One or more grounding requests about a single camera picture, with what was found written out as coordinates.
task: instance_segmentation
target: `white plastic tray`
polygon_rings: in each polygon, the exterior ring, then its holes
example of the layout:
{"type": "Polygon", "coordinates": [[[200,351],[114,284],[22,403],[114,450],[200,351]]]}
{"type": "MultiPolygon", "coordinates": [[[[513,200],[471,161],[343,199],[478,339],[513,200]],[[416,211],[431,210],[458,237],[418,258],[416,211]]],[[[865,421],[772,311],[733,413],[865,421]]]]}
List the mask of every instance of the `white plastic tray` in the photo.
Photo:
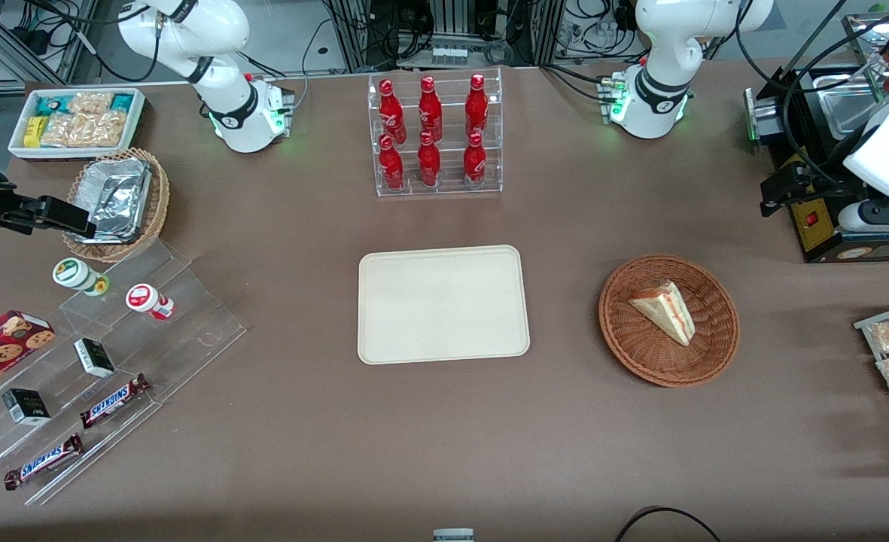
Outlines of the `white plastic tray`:
{"type": "Polygon", "coordinates": [[[26,96],[26,103],[23,104],[20,120],[17,121],[17,127],[13,130],[13,136],[10,137],[10,152],[14,157],[29,160],[69,160],[73,158],[93,158],[102,157],[104,154],[111,152],[124,151],[130,147],[137,124],[140,123],[140,114],[142,106],[144,106],[144,93],[133,87],[87,87],[80,89],[59,88],[46,90],[33,90],[26,96]],[[120,137],[120,144],[116,147],[85,147],[85,148],[52,148],[40,147],[29,148],[23,145],[23,135],[26,134],[26,124],[30,117],[35,113],[39,99],[52,96],[66,96],[73,93],[87,90],[87,92],[100,93],[117,93],[118,95],[133,95],[133,102],[130,103],[130,110],[126,114],[126,124],[123,126],[123,134],[120,137]]]}
{"type": "Polygon", "coordinates": [[[514,247],[362,258],[358,356],[365,364],[505,358],[530,345],[521,256],[514,247]]]}

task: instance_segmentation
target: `acrylic bottle rack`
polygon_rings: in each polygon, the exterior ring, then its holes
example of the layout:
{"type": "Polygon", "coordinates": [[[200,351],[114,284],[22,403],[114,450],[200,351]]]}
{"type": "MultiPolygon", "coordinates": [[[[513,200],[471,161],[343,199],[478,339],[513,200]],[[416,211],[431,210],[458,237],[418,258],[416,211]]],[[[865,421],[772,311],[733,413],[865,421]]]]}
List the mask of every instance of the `acrylic bottle rack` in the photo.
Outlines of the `acrylic bottle rack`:
{"type": "Polygon", "coordinates": [[[374,155],[374,178],[376,192],[382,198],[406,198],[406,196],[473,196],[501,192],[504,186],[502,150],[503,90],[500,69],[477,69],[477,71],[432,72],[437,95],[441,99],[444,120],[444,137],[437,142],[441,155],[440,183],[429,188],[420,179],[417,150],[420,148],[421,121],[417,104],[421,99],[421,73],[395,72],[371,75],[368,81],[367,112],[371,123],[371,151],[374,155]],[[488,154],[485,161],[485,181],[481,188],[471,190],[464,185],[464,150],[467,148],[467,133],[464,128],[464,102],[470,90],[471,75],[485,76],[485,94],[488,96],[488,126],[483,131],[482,147],[488,154]],[[391,192],[383,181],[378,154],[378,137],[383,134],[381,124],[381,93],[378,83],[390,79],[394,83],[394,93],[403,106],[403,124],[407,130],[407,140],[397,145],[403,159],[403,190],[391,192]]]}

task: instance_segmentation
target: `small black box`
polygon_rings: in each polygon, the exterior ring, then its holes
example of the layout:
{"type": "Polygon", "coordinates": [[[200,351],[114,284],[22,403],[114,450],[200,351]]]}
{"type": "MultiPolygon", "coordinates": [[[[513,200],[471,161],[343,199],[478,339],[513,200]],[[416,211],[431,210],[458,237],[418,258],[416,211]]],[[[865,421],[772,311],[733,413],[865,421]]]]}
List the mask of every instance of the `small black box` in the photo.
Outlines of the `small black box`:
{"type": "Polygon", "coordinates": [[[3,394],[3,403],[16,423],[41,425],[49,419],[49,412],[42,404],[38,391],[10,388],[3,394]]]}
{"type": "Polygon", "coordinates": [[[76,348],[76,357],[83,364],[83,370],[100,378],[113,376],[116,367],[113,367],[113,361],[110,361],[110,356],[106,354],[102,344],[83,337],[73,343],[73,346],[76,348]]]}

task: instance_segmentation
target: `brown tabletop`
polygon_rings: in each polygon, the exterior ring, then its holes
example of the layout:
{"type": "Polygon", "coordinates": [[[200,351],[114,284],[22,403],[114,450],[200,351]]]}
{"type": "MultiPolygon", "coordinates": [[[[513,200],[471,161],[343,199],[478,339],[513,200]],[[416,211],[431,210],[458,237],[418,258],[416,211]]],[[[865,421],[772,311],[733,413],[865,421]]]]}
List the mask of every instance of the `brown tabletop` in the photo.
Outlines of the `brown tabletop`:
{"type": "MultiPolygon", "coordinates": [[[[0,540],[420,541],[466,525],[482,542],[600,541],[650,504],[726,540],[889,534],[889,395],[851,329],[889,308],[889,264],[803,264],[787,216],[760,217],[753,72],[703,66],[658,141],[602,126],[537,69],[503,73],[505,191],[424,202],[374,194],[364,77],[313,80],[293,137],[258,154],[228,151],[189,86],[145,87],[138,144],[172,182],[163,237],[249,332],[44,507],[0,480],[0,540]],[[527,354],[358,360],[365,254],[504,243],[522,257],[527,354]],[[641,381],[598,329],[610,271],[657,251],[705,266],[738,308],[735,361],[702,387],[641,381]]],[[[79,168],[14,160],[8,176],[62,196],[79,168]]],[[[54,311],[68,253],[51,231],[0,230],[0,313],[54,311]]]]}

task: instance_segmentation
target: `metal tray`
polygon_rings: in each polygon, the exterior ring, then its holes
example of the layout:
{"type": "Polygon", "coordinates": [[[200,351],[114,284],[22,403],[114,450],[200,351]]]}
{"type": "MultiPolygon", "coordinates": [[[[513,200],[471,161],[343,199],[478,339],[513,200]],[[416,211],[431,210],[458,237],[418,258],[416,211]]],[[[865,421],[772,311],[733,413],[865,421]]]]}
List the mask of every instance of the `metal tray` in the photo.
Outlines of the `metal tray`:
{"type": "MultiPolygon", "coordinates": [[[[815,88],[839,82],[849,75],[823,75],[813,81],[815,88]]],[[[875,106],[875,96],[866,81],[846,83],[829,90],[820,90],[819,104],[829,123],[829,131],[839,141],[846,139],[869,119],[875,106]]]]}

